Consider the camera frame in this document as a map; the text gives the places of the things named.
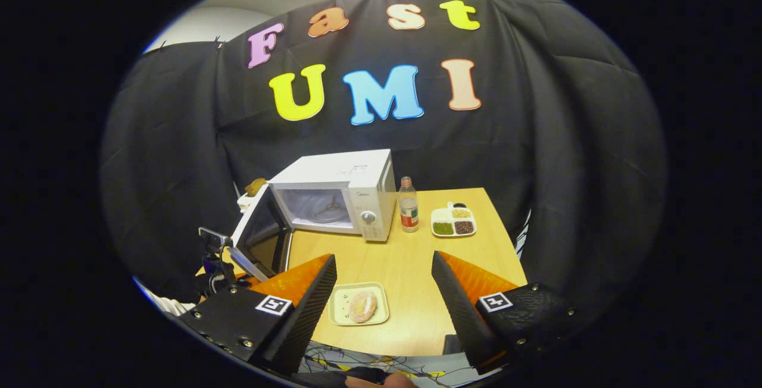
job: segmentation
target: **bottle label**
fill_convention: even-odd
[[[412,227],[419,224],[419,206],[412,208],[400,208],[399,214],[402,216],[402,225]]]

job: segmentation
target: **plate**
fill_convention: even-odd
[[[349,318],[349,301],[360,291],[371,291],[376,294],[376,312],[365,323],[355,323]],[[378,282],[345,283],[334,285],[329,301],[329,318],[337,326],[372,326],[381,324],[389,318],[389,304],[386,293]]]
[[[454,211],[465,211],[467,217],[455,218]],[[459,221],[471,222],[471,225],[473,225],[474,230],[471,231],[470,233],[457,233],[457,230],[455,230],[455,223]],[[435,231],[433,231],[433,223],[449,223],[449,225],[452,226],[452,234],[436,233]],[[455,208],[452,206],[452,202],[448,202],[447,208],[438,208],[431,211],[431,233],[441,238],[455,238],[458,236],[471,236],[471,234],[476,233],[476,219],[474,219],[474,214],[473,212],[471,212],[470,209]]]

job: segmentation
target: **blue letter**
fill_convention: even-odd
[[[352,89],[354,116],[351,123],[365,125],[375,120],[368,109],[369,104],[382,120],[386,120],[392,109],[392,101],[396,103],[392,113],[395,119],[423,116],[424,109],[419,106],[419,98],[416,95],[418,71],[415,65],[395,66],[389,72],[389,78],[386,79],[386,86],[383,89],[368,71],[354,71],[346,74],[341,80]]]

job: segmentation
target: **microwave control knob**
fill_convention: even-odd
[[[363,219],[363,221],[365,223],[368,223],[368,224],[373,223],[374,221],[376,221],[376,215],[373,214],[370,211],[364,211],[364,212],[362,212],[360,214],[360,218]]]

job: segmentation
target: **wall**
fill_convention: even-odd
[[[267,14],[242,8],[202,7],[194,8],[180,16],[172,25],[158,35],[144,52],[177,43],[194,41],[232,40],[265,20]]]

